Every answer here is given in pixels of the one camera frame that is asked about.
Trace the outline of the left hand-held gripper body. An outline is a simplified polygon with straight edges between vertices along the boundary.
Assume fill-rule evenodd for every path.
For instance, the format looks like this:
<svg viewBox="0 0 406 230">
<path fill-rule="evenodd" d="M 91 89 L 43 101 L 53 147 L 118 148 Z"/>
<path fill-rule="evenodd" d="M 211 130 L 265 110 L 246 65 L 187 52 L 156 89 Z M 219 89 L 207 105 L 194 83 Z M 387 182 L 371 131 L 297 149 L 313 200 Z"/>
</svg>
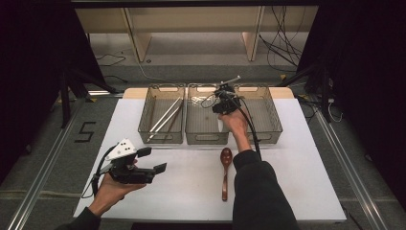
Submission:
<svg viewBox="0 0 406 230">
<path fill-rule="evenodd" d="M 123 184 L 148 184 L 154 176 L 154 169 L 142 169 L 135 166 L 137 149 L 128 138 L 124 138 L 116 146 L 112 147 L 104 157 L 109 164 L 103 168 L 105 173 Z"/>
</svg>

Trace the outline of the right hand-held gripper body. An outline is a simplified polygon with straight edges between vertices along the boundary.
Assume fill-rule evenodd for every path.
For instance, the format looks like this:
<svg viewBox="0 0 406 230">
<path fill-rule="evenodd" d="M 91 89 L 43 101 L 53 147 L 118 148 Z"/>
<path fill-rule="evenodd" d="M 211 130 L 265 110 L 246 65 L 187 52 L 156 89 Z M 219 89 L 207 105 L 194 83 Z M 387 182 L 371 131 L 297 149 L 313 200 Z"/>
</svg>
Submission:
<svg viewBox="0 0 406 230">
<path fill-rule="evenodd" d="M 238 81 L 240 76 L 236 76 L 231 80 L 222 81 L 215 90 L 214 95 L 219 102 L 212 106 L 213 113 L 230 114 L 241 107 L 239 97 L 235 89 L 231 86 L 232 82 Z"/>
</svg>

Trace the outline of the smoky clear plastic bin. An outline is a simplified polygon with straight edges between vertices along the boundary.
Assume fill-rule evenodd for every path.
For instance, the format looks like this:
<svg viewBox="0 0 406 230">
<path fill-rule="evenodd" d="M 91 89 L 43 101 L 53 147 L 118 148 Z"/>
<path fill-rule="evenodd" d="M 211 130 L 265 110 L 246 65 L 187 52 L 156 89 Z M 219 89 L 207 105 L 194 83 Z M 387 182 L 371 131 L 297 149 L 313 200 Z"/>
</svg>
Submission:
<svg viewBox="0 0 406 230">
<path fill-rule="evenodd" d="M 213 84 L 190 83 L 187 93 L 185 133 L 189 145 L 226 145 L 229 131 L 218 131 L 217 114 L 212 106 L 218 102 Z"/>
<path fill-rule="evenodd" d="M 235 84 L 240 101 L 247 106 L 261 144 L 276 144 L 282 134 L 282 124 L 270 90 L 266 85 Z"/>
<path fill-rule="evenodd" d="M 148 90 L 138 132 L 145 144 L 182 144 L 184 84 L 152 84 Z"/>
</svg>

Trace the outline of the brown wooden spoon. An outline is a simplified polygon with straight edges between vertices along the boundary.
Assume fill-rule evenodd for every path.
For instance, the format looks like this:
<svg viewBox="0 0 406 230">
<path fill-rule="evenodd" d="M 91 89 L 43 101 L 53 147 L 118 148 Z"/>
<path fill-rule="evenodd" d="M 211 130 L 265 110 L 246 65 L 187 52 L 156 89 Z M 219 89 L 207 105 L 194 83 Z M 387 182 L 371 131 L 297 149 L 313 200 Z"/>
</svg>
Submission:
<svg viewBox="0 0 406 230">
<path fill-rule="evenodd" d="M 222 200 L 228 200 L 228 169 L 233 161 L 233 154 L 229 148 L 224 148 L 220 153 L 220 161 L 223 166 Z"/>
</svg>

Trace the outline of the person's right hand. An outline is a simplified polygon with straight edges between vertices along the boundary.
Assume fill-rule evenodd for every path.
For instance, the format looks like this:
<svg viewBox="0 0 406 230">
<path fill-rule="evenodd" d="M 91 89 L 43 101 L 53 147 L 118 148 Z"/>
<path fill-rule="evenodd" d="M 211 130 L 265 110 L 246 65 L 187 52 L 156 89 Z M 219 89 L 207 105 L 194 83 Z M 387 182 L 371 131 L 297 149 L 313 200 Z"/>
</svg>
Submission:
<svg viewBox="0 0 406 230">
<path fill-rule="evenodd" d="M 218 119 L 232 132 L 239 152 L 251 149 L 247 134 L 248 124 L 240 111 L 236 110 L 227 115 L 219 114 Z"/>
</svg>

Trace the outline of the person's left hand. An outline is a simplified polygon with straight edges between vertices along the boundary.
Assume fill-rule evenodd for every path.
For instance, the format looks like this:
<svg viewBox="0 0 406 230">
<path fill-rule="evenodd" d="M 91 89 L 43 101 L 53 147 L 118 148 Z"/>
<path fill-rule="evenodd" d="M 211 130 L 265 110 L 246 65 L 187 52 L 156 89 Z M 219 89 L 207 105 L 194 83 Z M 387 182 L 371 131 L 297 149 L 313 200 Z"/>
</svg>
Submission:
<svg viewBox="0 0 406 230">
<path fill-rule="evenodd" d="M 101 182 L 96 197 L 88 209 L 96 216 L 101 217 L 117 202 L 122 200 L 128 193 L 142 189 L 146 184 L 123 184 L 115 181 L 107 173 Z"/>
</svg>

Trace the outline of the beige wooden desk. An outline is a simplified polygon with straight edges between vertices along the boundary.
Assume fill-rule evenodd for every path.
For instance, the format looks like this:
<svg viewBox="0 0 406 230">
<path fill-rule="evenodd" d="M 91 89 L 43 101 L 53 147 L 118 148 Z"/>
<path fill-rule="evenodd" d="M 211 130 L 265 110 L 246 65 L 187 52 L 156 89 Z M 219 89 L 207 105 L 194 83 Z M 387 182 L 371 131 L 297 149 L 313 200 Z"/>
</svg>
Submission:
<svg viewBox="0 0 406 230">
<path fill-rule="evenodd" d="M 138 61 L 145 59 L 153 33 L 240 33 L 253 61 L 261 32 L 308 32 L 316 6 L 175 7 L 77 9 L 88 34 L 126 34 Z"/>
</svg>

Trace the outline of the white table sheet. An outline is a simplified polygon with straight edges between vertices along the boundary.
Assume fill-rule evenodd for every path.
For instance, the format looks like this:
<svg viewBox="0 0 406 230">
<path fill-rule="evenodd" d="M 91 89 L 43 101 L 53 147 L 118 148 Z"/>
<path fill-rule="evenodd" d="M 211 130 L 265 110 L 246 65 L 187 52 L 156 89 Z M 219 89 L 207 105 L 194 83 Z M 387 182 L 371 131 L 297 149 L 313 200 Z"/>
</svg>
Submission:
<svg viewBox="0 0 406 230">
<path fill-rule="evenodd" d="M 282 134 L 275 145 L 261 145 L 260 154 L 276 172 L 296 220 L 341 222 L 346 219 L 295 99 L 276 99 Z M 154 145 L 140 168 L 165 163 L 164 172 L 141 190 L 124 197 L 103 216 L 134 222 L 230 222 L 236 170 L 228 170 L 228 199 L 222 199 L 221 146 Z"/>
</svg>

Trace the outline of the black tripod stand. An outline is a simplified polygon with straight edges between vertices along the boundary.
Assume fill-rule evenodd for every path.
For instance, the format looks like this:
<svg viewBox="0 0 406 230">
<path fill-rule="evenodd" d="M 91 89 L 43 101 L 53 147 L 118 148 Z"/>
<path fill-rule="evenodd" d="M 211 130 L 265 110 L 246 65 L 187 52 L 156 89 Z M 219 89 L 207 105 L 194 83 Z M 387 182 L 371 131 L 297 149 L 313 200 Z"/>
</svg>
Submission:
<svg viewBox="0 0 406 230">
<path fill-rule="evenodd" d="M 85 99 L 89 96 L 89 91 L 85 84 L 90 82 L 99 88 L 111 94 L 119 94 L 120 91 L 105 83 L 104 79 L 98 80 L 84 71 L 70 67 L 66 68 L 59 77 L 60 98 L 62 101 L 62 128 L 65 128 L 71 119 L 69 92 L 71 90 L 79 99 Z"/>
<path fill-rule="evenodd" d="M 286 87 L 291 83 L 300 80 L 303 77 L 307 77 L 307 81 L 304 85 L 304 91 L 310 94 L 316 94 L 320 92 L 322 95 L 321 110 L 324 118 L 328 123 L 331 122 L 328 112 L 329 106 L 329 70 L 325 63 L 316 61 L 308 67 L 298 71 L 293 77 L 283 80 L 277 84 L 277 87 Z"/>
</svg>

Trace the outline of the black curtain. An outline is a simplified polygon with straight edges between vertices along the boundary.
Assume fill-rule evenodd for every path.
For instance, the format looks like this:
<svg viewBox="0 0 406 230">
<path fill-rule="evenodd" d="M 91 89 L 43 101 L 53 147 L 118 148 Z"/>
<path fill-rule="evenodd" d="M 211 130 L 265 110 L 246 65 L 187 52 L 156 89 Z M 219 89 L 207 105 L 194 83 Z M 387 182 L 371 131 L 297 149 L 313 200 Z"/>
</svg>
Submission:
<svg viewBox="0 0 406 230">
<path fill-rule="evenodd" d="M 104 78 L 71 0 L 0 0 L 0 183 L 31 143 L 60 79 Z"/>
<path fill-rule="evenodd" d="M 299 62 L 322 58 L 345 115 L 406 211 L 406 0 L 320 0 Z"/>
</svg>

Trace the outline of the aluminium floor rail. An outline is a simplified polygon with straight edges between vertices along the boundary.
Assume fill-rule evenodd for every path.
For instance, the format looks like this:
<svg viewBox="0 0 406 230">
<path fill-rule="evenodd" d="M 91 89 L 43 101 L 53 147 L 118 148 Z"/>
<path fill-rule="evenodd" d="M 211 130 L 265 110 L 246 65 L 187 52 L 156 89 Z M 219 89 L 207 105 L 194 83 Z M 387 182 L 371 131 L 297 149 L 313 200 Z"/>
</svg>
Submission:
<svg viewBox="0 0 406 230">
<path fill-rule="evenodd" d="M 61 126 L 55 103 L 30 144 L 0 184 L 0 230 L 50 230 L 72 220 L 119 98 L 71 102 Z"/>
<path fill-rule="evenodd" d="M 340 139 L 338 138 L 332 125 L 329 124 L 323 116 L 320 109 L 316 109 L 316 117 L 321 125 L 325 136 L 327 137 L 336 158 L 344 171 L 344 174 L 367 218 L 372 227 L 372 230 L 388 230 L 388 226 L 385 223 L 378 206 L 373 201 L 367 187 L 362 181 L 356 168 L 350 161 L 346 150 L 344 149 Z"/>
</svg>

